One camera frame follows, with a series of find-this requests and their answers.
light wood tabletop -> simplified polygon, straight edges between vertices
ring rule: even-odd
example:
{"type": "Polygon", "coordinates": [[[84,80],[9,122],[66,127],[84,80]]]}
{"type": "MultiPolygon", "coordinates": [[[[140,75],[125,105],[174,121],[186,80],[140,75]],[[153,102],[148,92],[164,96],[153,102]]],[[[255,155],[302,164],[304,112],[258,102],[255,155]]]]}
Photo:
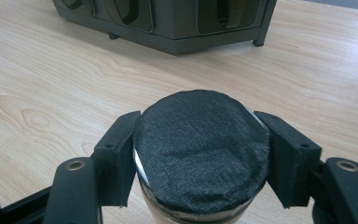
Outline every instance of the light wood tabletop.
{"type": "MultiPolygon", "coordinates": [[[[0,1],[0,204],[52,184],[63,161],[90,156],[121,115],[178,91],[221,91],[281,117],[358,161],[358,10],[279,0],[264,47],[243,42],[172,56],[73,24],[50,0],[0,1]]],[[[269,185],[238,223],[312,223],[269,185]]],[[[104,223],[154,223],[135,178],[129,207],[104,223]]]]}

gray floor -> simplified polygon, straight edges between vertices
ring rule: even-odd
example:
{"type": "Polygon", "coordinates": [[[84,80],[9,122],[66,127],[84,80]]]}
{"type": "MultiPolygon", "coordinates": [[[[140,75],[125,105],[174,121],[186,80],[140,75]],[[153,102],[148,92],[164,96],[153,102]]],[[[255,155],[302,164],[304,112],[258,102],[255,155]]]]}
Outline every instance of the gray floor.
{"type": "Polygon", "coordinates": [[[358,0],[306,0],[306,1],[358,9],[358,0]]]}

black textured circular top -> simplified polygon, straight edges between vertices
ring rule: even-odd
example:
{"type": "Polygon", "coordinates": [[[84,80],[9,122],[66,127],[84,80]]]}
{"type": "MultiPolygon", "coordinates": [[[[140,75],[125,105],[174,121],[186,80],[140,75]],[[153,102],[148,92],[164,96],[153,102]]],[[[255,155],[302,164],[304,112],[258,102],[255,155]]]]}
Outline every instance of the black textured circular top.
{"type": "Polygon", "coordinates": [[[158,202],[196,215],[253,199],[269,171],[269,132],[216,91],[182,91],[151,105],[134,147],[158,202]]]}

black plastic box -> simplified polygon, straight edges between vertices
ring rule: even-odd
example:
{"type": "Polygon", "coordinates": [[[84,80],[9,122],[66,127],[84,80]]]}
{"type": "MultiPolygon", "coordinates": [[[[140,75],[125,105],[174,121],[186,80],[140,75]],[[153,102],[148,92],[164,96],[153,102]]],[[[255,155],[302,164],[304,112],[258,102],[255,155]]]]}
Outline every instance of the black plastic box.
{"type": "Polygon", "coordinates": [[[68,21],[171,54],[254,40],[276,0],[53,0],[68,21]]]}

wood grain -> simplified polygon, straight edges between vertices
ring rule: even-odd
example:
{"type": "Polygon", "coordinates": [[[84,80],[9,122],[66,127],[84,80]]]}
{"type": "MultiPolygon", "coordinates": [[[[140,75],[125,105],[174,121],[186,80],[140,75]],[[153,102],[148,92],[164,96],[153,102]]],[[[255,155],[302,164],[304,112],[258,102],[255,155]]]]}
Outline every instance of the wood grain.
{"type": "MultiPolygon", "coordinates": [[[[358,10],[280,0],[266,45],[168,55],[60,18],[50,0],[0,1],[0,203],[52,183],[89,156],[124,113],[177,91],[224,92],[277,115],[324,148],[358,161],[358,10]]],[[[269,186],[239,223],[312,223],[283,210],[269,186]]],[[[128,208],[105,223],[153,223],[135,181],[128,208]]]]}

